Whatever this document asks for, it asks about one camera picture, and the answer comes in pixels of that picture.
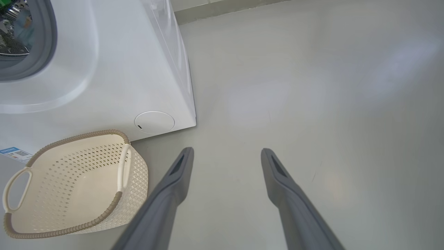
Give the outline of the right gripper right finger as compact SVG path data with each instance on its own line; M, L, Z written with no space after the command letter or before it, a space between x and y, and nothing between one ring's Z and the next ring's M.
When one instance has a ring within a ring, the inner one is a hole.
M343 245L271 149L262 149L261 165L268 197L279 209L287 248L343 250Z

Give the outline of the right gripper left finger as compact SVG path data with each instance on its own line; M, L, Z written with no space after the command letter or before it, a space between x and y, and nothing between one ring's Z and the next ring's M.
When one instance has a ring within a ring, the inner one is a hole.
M177 207L186 199L194 149L184 148L129 223L113 250L167 250Z

